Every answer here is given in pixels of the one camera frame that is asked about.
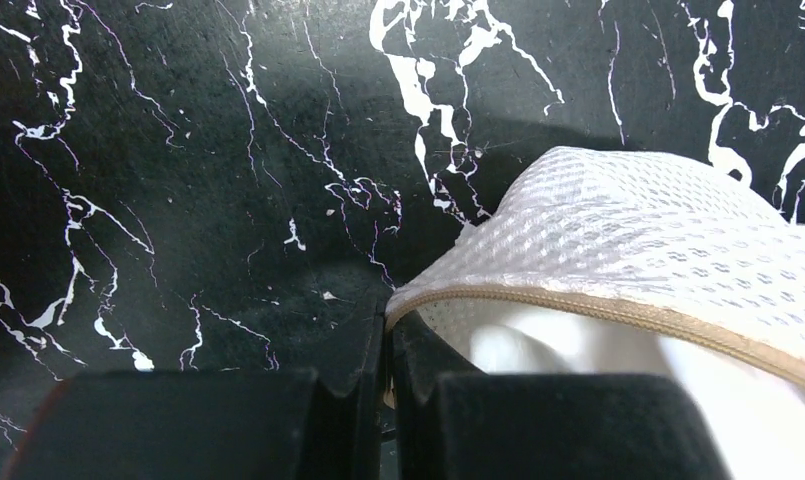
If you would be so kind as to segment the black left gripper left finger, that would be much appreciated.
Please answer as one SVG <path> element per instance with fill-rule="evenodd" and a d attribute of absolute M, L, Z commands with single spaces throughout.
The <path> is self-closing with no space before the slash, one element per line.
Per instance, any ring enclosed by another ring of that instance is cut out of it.
<path fill-rule="evenodd" d="M 384 319 L 361 313 L 309 364 L 111 372 L 61 382 L 7 479 L 374 479 Z"/>

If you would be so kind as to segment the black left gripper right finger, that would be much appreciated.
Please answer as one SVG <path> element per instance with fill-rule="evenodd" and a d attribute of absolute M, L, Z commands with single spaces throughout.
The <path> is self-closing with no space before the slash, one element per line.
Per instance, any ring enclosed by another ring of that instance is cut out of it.
<path fill-rule="evenodd" d="M 390 330 L 403 479 L 725 479 L 695 403 L 648 374 L 488 375 L 421 317 Z"/>

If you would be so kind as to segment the white mesh bag beige trim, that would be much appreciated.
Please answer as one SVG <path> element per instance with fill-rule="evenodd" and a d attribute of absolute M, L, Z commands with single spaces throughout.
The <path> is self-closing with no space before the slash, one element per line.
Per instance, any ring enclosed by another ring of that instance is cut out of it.
<path fill-rule="evenodd" d="M 664 152 L 556 147 L 387 303 L 459 351 L 484 300 L 686 340 L 805 388 L 805 224 Z"/>

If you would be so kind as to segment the plain white bra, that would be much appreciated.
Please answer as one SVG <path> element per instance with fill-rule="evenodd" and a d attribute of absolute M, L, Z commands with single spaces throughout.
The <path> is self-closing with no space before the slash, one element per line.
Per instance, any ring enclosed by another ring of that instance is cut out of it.
<path fill-rule="evenodd" d="M 805 479 L 805 397 L 785 380 L 705 347 L 542 307 L 508 304 L 472 330 L 487 373 L 653 374 L 698 406 L 734 479 Z"/>

